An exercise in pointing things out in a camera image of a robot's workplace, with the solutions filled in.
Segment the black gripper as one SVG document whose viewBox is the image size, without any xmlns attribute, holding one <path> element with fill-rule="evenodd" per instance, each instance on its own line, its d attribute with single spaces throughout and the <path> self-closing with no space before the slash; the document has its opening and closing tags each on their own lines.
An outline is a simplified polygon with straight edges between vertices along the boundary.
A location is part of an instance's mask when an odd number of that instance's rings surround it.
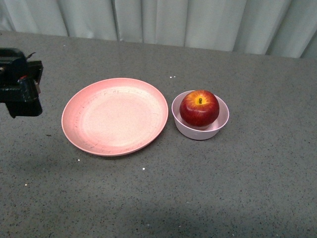
<svg viewBox="0 0 317 238">
<path fill-rule="evenodd" d="M 17 48 L 0 49 L 0 102 L 12 118 L 37 117 L 42 113 L 39 100 L 43 64 L 29 61 Z"/>
</svg>

